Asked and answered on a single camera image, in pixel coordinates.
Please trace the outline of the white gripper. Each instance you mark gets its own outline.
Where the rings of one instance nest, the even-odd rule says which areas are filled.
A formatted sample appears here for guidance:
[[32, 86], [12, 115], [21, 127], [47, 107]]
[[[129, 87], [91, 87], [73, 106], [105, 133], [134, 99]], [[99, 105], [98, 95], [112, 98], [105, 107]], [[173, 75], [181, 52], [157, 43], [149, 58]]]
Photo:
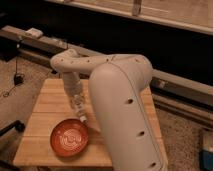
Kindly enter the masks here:
[[[82, 83], [80, 78], [76, 75], [64, 75], [63, 76], [64, 82], [64, 90], [67, 93], [70, 100], [71, 108], [75, 108], [75, 100], [74, 97], [77, 94], [82, 92]], [[82, 94], [79, 95], [80, 101], [84, 103], [84, 96]]]

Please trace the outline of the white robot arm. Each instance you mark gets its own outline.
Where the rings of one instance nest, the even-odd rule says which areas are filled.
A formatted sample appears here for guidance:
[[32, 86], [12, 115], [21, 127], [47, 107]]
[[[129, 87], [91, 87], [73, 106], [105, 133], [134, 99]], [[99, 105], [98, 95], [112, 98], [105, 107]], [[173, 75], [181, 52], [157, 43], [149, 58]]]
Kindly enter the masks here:
[[82, 92], [79, 75], [89, 76], [88, 90], [114, 171], [168, 171], [140, 93], [153, 77], [140, 54], [81, 57], [73, 49], [54, 55], [69, 97]]

